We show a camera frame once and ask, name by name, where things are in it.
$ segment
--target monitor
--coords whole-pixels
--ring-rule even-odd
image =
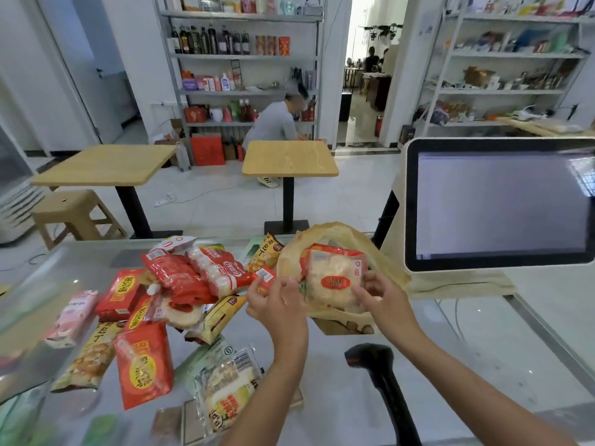
[[[412,272],[588,263],[595,140],[421,138],[407,144]]]

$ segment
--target hand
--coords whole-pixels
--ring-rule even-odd
[[[370,312],[376,326],[399,350],[425,337],[407,294],[384,274],[368,271],[353,294]]]
[[[268,294],[258,292],[262,278],[248,289],[246,313],[268,330],[281,366],[301,366],[308,353],[308,321],[299,283],[294,278],[273,280]]]

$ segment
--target computer screen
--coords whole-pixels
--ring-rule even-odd
[[[420,151],[416,260],[585,253],[590,150]]]

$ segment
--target barcode scanner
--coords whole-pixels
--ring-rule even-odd
[[[397,444],[421,446],[420,435],[413,424],[411,413],[394,376],[392,349],[380,344],[358,344],[345,352],[345,359],[350,367],[368,370],[372,383],[380,391],[389,411]]]

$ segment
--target doorway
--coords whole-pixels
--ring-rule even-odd
[[[352,0],[337,147],[381,147],[378,135],[407,2]]]
[[[123,143],[120,140],[128,139],[142,121],[102,1],[36,2],[93,123],[97,143]],[[130,140],[147,143],[142,132],[144,138],[133,134]]]

